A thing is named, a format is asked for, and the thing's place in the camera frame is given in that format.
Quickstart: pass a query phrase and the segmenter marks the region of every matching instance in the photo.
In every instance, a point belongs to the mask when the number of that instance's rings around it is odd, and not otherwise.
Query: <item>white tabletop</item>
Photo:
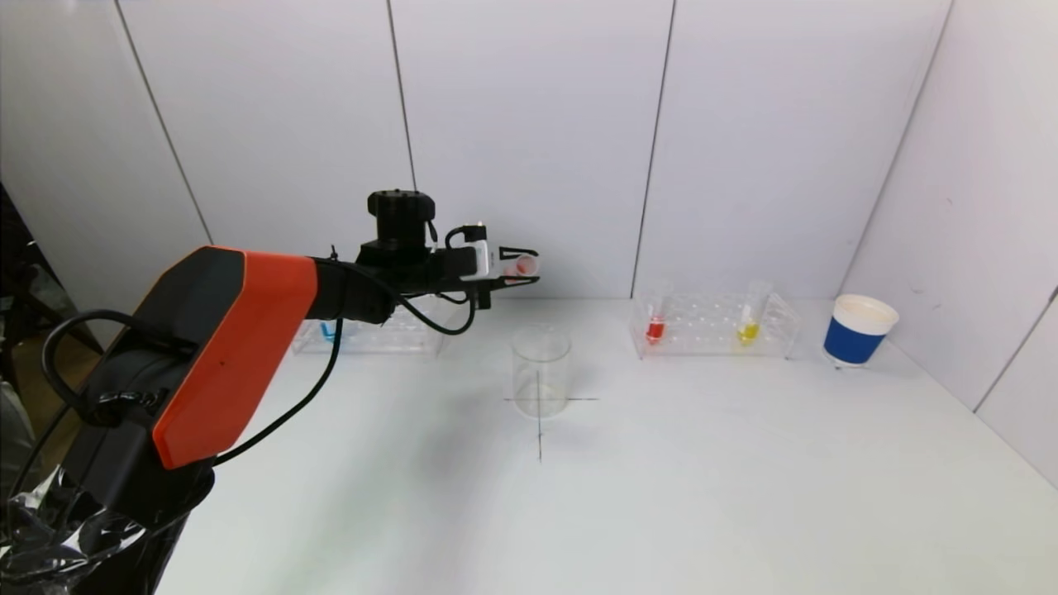
[[[436,361],[343,356],[217,470],[159,593],[1058,593],[1058,490],[889,343],[868,369],[640,361],[626,301],[500,301]],[[508,338],[567,325],[578,401],[536,422]],[[326,356],[289,356],[247,435]]]

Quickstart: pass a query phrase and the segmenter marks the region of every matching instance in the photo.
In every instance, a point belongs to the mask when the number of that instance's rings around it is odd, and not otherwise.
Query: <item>test tube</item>
[[[550,324],[529,324],[511,339],[514,404],[529,417],[553,417],[569,402],[572,343]]]
[[[771,294],[771,284],[765,281],[754,281],[749,284],[746,303],[742,306],[742,317],[738,319],[738,342],[748,347],[756,341],[761,331],[761,319],[764,317],[764,306]]]
[[[673,285],[663,281],[655,288],[646,302],[646,344],[657,345],[664,337],[665,317],[672,303]]]

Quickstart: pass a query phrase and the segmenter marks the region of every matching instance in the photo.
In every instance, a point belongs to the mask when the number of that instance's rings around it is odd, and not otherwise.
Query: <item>glass beaker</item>
[[[554,325],[529,324],[511,339],[514,404],[529,417],[553,417],[569,402],[569,336]]]

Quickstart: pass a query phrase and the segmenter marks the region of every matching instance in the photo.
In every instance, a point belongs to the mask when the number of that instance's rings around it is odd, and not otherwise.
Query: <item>small pink object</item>
[[[505,276],[533,276],[540,270],[540,265],[530,254],[523,254],[514,260],[514,264],[504,269]]]

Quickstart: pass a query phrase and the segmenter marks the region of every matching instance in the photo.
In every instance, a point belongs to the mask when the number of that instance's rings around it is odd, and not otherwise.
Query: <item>paper cup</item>
[[[838,364],[862,365],[899,319],[892,306],[874,298],[839,295],[823,348]]]

